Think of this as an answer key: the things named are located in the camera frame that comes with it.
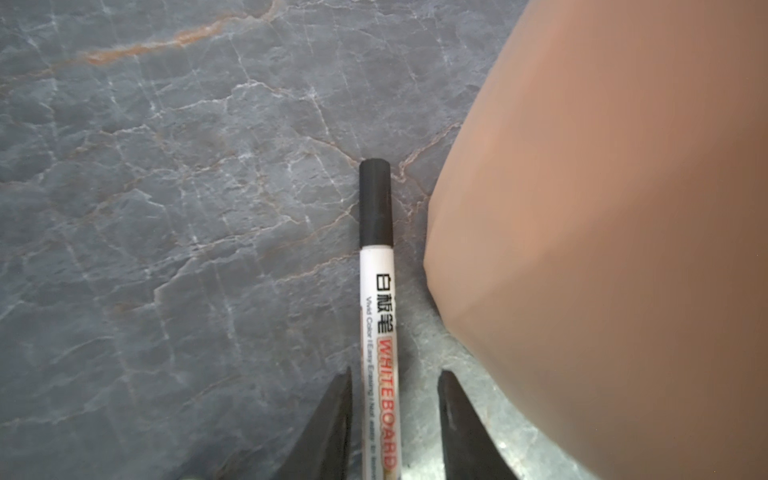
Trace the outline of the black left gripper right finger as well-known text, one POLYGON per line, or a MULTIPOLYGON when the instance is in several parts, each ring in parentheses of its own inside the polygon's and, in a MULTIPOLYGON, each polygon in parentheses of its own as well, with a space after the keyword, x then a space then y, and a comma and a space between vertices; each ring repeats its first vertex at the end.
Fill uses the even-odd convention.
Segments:
POLYGON ((437 392, 445 478, 518 480, 452 371, 441 371, 437 392))

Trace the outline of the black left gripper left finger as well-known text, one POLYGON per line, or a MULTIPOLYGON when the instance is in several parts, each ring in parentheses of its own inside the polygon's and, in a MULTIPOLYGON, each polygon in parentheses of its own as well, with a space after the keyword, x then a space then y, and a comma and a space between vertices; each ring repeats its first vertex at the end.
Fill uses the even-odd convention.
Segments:
POLYGON ((333 378, 273 479, 347 478, 353 416, 352 387, 350 368, 333 378))

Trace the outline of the white whiteboard marker black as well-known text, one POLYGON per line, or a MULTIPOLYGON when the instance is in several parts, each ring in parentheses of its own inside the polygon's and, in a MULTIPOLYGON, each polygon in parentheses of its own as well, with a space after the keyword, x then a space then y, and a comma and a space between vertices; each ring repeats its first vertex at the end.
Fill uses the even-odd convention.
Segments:
POLYGON ((402 477, 391 166, 359 166, 362 475, 402 477))

